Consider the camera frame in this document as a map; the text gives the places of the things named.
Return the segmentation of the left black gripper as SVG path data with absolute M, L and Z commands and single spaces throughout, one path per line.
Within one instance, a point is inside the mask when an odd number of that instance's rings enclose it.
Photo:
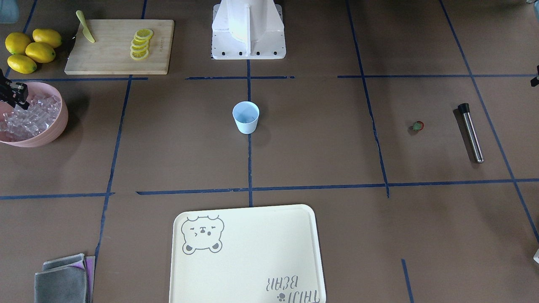
M 539 85 L 539 66 L 537 66 L 537 75 L 531 79 L 531 87 L 535 88 Z

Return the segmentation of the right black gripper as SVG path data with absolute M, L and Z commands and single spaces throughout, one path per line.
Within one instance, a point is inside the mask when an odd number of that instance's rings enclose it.
M 28 95 L 28 88 L 22 82 L 10 82 L 0 70 L 0 99 L 8 103 L 14 109 L 19 106 L 23 110 L 28 110 L 29 102 L 25 96 Z

